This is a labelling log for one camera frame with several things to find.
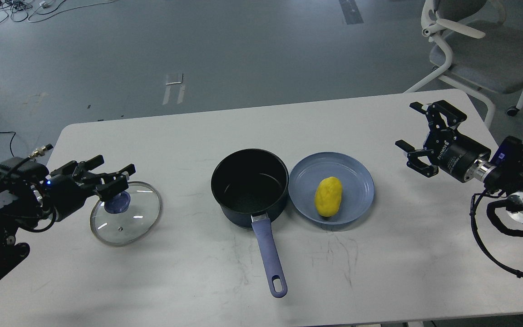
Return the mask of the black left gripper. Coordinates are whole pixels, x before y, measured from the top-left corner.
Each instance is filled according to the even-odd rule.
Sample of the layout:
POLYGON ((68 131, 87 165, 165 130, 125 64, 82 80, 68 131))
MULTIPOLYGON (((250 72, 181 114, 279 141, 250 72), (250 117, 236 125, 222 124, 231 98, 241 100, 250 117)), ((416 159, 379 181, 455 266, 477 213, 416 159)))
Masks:
POLYGON ((103 155, 96 155, 87 161, 67 162, 50 172, 45 191, 55 209, 56 222, 81 209, 85 201, 95 194, 100 201, 109 201, 127 190, 129 177, 136 172, 135 165, 129 164, 114 173, 90 173, 83 176, 102 164, 103 155))

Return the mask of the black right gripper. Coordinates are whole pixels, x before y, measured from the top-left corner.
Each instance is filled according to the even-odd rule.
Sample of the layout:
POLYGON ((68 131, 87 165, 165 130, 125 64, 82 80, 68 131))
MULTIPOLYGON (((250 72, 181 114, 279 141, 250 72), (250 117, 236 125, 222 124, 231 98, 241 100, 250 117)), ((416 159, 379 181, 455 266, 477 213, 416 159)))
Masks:
POLYGON ((426 105, 411 102, 409 107, 426 117, 428 136, 452 138, 432 141, 430 149, 415 149, 399 139, 395 145, 405 152, 406 165, 427 178, 437 175, 440 168, 459 182, 471 180, 477 160, 486 161, 491 150, 458 131, 459 124, 467 120, 467 114, 445 100, 426 105), (429 158, 430 164, 421 161, 421 157, 429 158))

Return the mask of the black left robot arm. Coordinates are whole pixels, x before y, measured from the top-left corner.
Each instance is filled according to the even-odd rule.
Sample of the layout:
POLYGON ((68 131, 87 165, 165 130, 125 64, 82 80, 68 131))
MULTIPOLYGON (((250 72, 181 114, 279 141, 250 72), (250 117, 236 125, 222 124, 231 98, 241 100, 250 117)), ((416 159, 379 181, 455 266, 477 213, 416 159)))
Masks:
POLYGON ((102 155, 97 155, 50 171, 35 159, 51 149, 48 144, 25 158, 0 162, 0 280, 30 253, 27 243, 17 243, 18 230, 45 232, 93 196, 116 203, 117 210, 125 208, 128 180, 136 171, 133 164, 112 173, 93 173, 104 163, 102 155))

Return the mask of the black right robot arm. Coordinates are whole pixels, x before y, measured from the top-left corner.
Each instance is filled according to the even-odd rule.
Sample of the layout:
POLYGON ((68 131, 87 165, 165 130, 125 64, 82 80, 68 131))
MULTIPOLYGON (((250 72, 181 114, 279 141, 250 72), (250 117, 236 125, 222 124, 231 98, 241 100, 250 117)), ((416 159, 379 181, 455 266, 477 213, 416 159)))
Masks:
POLYGON ((476 179, 484 190, 474 194, 470 205, 470 222, 475 241, 482 252, 498 267, 523 278, 523 271, 498 261, 488 251, 478 233, 477 208, 483 198, 491 198, 486 216, 502 234, 523 238, 523 143, 508 136, 496 153, 458 131, 467 115, 447 101, 430 104, 412 102, 410 107, 423 114, 429 133, 421 149, 399 139, 395 145, 405 152, 407 166, 428 178, 440 170, 461 183, 476 179))

